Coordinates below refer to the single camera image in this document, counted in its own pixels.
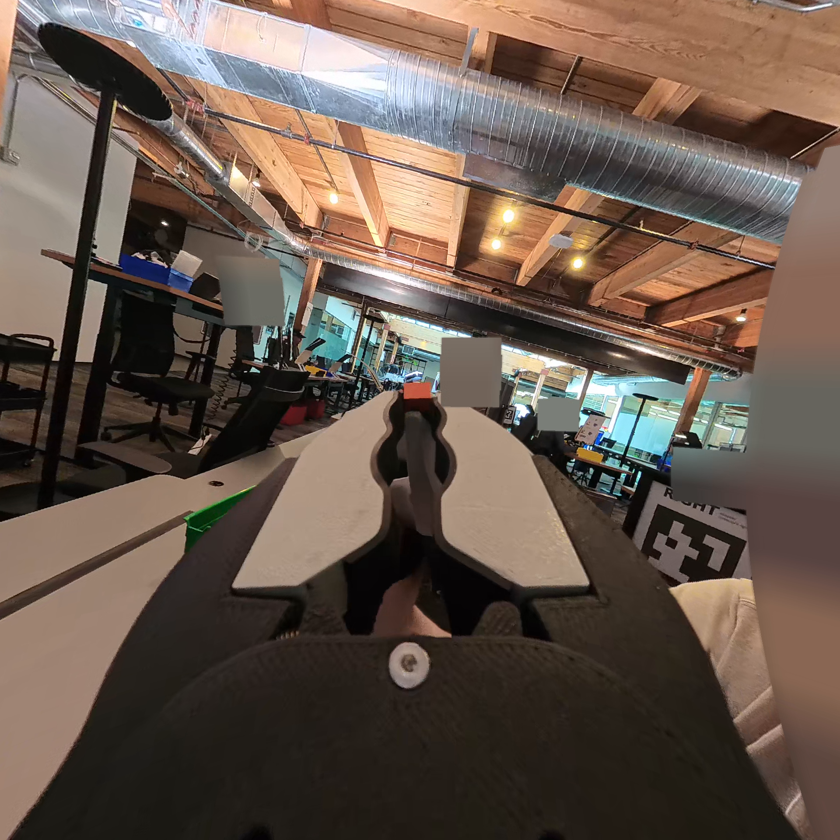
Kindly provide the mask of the large silver air duct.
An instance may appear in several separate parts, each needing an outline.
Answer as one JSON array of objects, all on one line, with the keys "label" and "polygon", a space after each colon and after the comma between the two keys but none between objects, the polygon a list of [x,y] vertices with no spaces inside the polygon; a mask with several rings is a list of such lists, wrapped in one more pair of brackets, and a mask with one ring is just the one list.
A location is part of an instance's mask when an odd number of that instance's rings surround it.
[{"label": "large silver air duct", "polygon": [[224,2],[19,2],[155,67],[779,244],[812,168],[614,108]]}]

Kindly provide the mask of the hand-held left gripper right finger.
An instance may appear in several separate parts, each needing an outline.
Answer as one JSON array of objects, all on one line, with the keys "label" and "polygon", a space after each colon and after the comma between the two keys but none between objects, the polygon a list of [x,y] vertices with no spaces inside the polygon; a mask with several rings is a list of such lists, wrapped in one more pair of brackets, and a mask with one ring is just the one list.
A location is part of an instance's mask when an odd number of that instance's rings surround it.
[{"label": "hand-held left gripper right finger", "polygon": [[471,407],[442,407],[449,468],[437,545],[515,599],[582,595],[590,578],[526,447]]}]

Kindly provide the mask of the green plastic bin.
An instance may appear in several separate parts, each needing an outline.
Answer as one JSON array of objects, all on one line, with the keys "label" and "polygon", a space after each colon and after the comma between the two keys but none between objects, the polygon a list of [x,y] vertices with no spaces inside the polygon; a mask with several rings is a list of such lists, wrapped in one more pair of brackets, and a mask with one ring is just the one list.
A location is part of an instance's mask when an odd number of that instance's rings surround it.
[{"label": "green plastic bin", "polygon": [[187,553],[195,543],[212,527],[220,521],[230,510],[254,489],[254,486],[243,489],[233,495],[218,500],[198,511],[186,513],[183,516],[185,523],[184,552]]}]

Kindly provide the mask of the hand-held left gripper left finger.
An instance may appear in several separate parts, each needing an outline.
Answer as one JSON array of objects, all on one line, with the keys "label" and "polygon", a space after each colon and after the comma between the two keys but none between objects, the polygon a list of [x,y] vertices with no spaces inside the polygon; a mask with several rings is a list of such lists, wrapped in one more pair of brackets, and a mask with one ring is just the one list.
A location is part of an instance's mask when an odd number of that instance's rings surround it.
[{"label": "hand-held left gripper left finger", "polygon": [[399,535],[377,462],[399,392],[347,412],[305,447],[232,583],[235,594],[349,594],[398,580]]}]

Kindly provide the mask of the wooden standing desk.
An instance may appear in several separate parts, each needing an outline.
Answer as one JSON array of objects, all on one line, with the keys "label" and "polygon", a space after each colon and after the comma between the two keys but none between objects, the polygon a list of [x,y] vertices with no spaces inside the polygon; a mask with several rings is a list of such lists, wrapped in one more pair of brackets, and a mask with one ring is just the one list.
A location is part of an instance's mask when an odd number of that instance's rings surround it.
[{"label": "wooden standing desk", "polygon": [[219,302],[206,300],[189,291],[128,274],[117,266],[103,265],[97,261],[91,264],[88,277],[105,284],[108,291],[91,362],[77,446],[96,440],[101,430],[107,368],[110,361],[109,351],[112,349],[114,334],[114,313],[121,293],[134,293],[160,305],[168,305],[178,314],[209,324],[208,345],[200,375],[202,385],[210,386],[213,380],[216,353],[224,329],[224,310]]}]

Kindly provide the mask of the blue storage bin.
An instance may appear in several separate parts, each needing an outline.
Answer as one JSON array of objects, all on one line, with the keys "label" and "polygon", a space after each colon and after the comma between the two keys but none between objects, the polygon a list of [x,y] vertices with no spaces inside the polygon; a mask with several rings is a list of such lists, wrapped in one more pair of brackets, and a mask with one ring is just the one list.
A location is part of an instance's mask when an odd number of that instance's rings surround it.
[{"label": "blue storage bin", "polygon": [[132,255],[120,255],[119,266],[128,275],[180,291],[189,292],[193,284],[193,278],[189,275],[166,265]]}]

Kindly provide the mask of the person's right forearm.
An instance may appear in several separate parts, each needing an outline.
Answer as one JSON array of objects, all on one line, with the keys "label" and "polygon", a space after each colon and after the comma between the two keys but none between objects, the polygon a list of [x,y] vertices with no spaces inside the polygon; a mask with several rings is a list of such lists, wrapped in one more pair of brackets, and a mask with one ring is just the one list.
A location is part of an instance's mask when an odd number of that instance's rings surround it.
[{"label": "person's right forearm", "polygon": [[763,782],[799,838],[811,839],[775,703],[752,581],[684,583],[670,593],[710,658],[731,719]]}]

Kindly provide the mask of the grey marker with orange cap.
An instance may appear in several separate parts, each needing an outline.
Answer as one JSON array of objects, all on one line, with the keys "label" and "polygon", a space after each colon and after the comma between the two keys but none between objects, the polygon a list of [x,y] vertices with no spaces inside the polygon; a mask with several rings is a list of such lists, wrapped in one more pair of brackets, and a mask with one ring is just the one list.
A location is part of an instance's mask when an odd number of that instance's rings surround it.
[{"label": "grey marker with orange cap", "polygon": [[425,382],[405,384],[402,405],[402,441],[414,525],[423,536],[439,539],[443,495],[455,470],[455,456],[442,437],[447,414],[432,386]]}]

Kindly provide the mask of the black office chair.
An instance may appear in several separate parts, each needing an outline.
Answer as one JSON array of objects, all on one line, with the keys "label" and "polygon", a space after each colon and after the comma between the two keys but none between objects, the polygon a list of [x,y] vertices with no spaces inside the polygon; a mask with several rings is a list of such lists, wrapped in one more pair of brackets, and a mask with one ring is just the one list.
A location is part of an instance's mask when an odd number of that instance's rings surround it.
[{"label": "black office chair", "polygon": [[168,434],[191,443],[191,435],[166,427],[161,411],[171,415],[185,402],[208,400],[214,395],[211,387],[170,374],[175,359],[174,315],[171,307],[124,292],[119,314],[119,341],[112,357],[108,383],[154,406],[154,417],[147,423],[129,423],[104,427],[101,440],[121,443],[147,434],[150,442],[158,441],[175,452]]}]

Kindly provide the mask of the slim silver air duct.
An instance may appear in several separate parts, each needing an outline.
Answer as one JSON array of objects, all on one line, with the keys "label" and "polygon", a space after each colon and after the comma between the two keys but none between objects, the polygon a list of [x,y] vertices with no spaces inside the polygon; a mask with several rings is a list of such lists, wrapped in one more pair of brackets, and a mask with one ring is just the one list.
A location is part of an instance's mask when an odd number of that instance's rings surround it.
[{"label": "slim silver air duct", "polygon": [[593,362],[596,369],[650,375],[679,385],[696,368],[733,381],[738,366],[681,353],[653,339],[622,335],[613,329],[587,324],[578,318],[522,306],[503,296],[488,295],[458,284],[415,277],[400,270],[375,266],[338,255],[293,234],[277,210],[246,179],[235,176],[177,116],[149,121],[203,172],[217,194],[232,204],[261,234],[299,257],[329,265],[322,280],[330,291],[377,300],[390,308],[410,308],[431,318],[457,322],[513,342],[532,344]]}]

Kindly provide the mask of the black utility cart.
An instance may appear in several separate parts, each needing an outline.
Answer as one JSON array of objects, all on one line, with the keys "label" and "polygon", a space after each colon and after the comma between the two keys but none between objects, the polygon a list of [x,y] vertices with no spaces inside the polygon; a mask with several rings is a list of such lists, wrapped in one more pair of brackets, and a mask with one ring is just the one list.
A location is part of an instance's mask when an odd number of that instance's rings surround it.
[{"label": "black utility cart", "polygon": [[[1,437],[1,467],[29,467],[37,452],[40,421],[47,397],[49,370],[56,353],[53,339],[33,333],[1,334],[1,413],[35,412],[29,441],[19,443]],[[11,381],[12,364],[40,364],[41,381],[36,388]]]}]

